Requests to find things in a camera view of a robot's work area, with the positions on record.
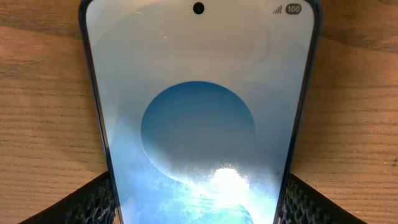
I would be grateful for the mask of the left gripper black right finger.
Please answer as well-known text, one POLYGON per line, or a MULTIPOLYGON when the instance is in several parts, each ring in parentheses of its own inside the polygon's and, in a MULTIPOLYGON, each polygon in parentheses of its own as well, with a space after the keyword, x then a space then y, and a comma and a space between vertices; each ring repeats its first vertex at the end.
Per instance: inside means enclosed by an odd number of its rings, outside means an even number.
POLYGON ((290 174, 278 224, 366 224, 290 174))

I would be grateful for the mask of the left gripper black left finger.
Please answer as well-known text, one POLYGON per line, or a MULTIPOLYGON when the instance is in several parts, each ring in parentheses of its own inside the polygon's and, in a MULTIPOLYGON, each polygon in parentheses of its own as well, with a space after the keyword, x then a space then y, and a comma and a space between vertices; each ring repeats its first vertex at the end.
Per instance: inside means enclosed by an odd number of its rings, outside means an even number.
POLYGON ((21 224, 112 224, 116 202, 106 171, 21 224))

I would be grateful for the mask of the blue Samsung Galaxy smartphone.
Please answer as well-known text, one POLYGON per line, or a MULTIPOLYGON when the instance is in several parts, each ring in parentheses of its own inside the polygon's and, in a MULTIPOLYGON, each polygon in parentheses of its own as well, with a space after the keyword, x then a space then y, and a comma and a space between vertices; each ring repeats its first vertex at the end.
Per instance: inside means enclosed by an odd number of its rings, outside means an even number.
POLYGON ((312 0, 80 3, 121 223, 278 221, 321 18, 312 0))

